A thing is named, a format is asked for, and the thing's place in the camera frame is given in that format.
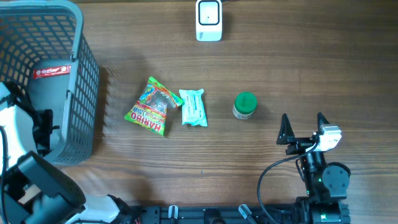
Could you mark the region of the green lid small jar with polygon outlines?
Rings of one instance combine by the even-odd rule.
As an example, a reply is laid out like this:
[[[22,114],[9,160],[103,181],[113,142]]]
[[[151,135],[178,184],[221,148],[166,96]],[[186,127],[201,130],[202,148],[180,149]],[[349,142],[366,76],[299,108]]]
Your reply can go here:
[[[257,108],[257,98],[251,92],[241,92],[233,105],[233,114],[238,119],[249,119]]]

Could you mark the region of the mint green wipes pack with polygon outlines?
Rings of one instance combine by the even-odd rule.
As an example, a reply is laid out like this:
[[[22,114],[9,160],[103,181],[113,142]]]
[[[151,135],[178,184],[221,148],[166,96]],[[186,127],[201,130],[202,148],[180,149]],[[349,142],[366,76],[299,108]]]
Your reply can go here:
[[[202,100],[204,89],[200,90],[179,90],[182,105],[182,125],[207,127],[208,122],[205,113],[205,105]]]

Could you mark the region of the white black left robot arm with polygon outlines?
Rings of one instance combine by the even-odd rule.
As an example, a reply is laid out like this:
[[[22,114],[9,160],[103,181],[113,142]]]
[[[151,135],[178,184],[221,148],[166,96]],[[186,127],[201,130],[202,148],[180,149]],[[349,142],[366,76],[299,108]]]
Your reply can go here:
[[[134,223],[113,195],[86,196],[37,152],[49,139],[51,111],[38,112],[13,82],[1,82],[1,219],[3,223]]]

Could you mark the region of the green Haribo candy bag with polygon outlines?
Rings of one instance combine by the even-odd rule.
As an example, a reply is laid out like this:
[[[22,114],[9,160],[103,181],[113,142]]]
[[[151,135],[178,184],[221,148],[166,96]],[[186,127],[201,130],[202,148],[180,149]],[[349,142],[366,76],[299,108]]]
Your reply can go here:
[[[167,109],[178,108],[182,105],[183,100],[179,96],[164,87],[154,77],[149,77],[142,95],[124,119],[164,136]]]

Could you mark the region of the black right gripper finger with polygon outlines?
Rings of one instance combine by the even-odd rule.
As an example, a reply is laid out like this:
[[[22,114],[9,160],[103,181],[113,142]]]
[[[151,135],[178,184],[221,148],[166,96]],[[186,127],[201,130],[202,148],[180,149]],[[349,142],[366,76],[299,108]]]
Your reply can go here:
[[[286,113],[282,115],[279,134],[276,140],[278,145],[288,145],[295,142],[295,134]]]
[[[325,132],[325,129],[328,128],[329,125],[330,125],[329,121],[324,117],[324,115],[321,112],[319,112],[317,114],[317,126],[318,126],[317,133],[323,134]]]

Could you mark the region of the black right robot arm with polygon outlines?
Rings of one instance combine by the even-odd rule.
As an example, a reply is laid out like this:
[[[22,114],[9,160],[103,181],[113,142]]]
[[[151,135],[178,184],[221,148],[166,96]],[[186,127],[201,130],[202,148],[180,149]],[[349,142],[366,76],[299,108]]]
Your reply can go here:
[[[317,114],[318,130],[308,138],[297,138],[287,114],[283,114],[276,144],[286,145],[285,153],[295,156],[296,168],[307,190],[292,205],[291,223],[349,223],[347,198],[350,169],[339,162],[325,160],[342,138],[342,130]]]

